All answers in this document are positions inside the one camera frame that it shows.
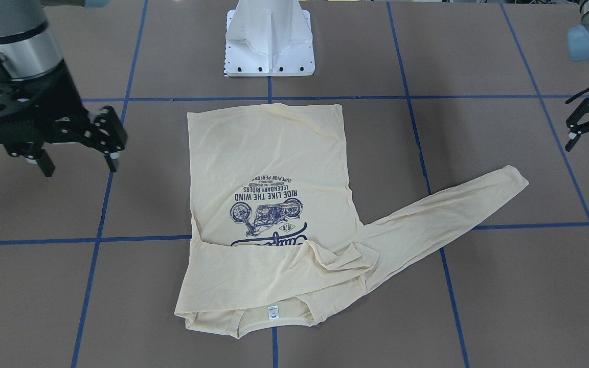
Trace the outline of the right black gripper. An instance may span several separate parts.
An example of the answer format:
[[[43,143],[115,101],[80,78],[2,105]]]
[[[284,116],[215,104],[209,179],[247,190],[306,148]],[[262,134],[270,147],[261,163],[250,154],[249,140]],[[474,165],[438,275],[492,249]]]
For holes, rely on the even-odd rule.
[[[88,111],[64,60],[34,79],[34,92],[34,126],[40,136],[34,142],[9,144],[11,157],[24,157],[37,165],[45,177],[51,177],[55,165],[43,144],[78,143],[103,154],[110,172],[117,172],[128,134],[112,106]]]

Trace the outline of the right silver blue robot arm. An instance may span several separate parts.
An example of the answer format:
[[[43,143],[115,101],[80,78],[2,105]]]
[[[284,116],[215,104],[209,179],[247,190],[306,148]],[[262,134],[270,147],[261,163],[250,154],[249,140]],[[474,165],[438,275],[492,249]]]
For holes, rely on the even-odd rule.
[[[46,177],[44,144],[82,144],[116,172],[128,134],[111,106],[90,112],[49,26],[45,7],[105,7],[106,1],[0,1],[0,145]]]

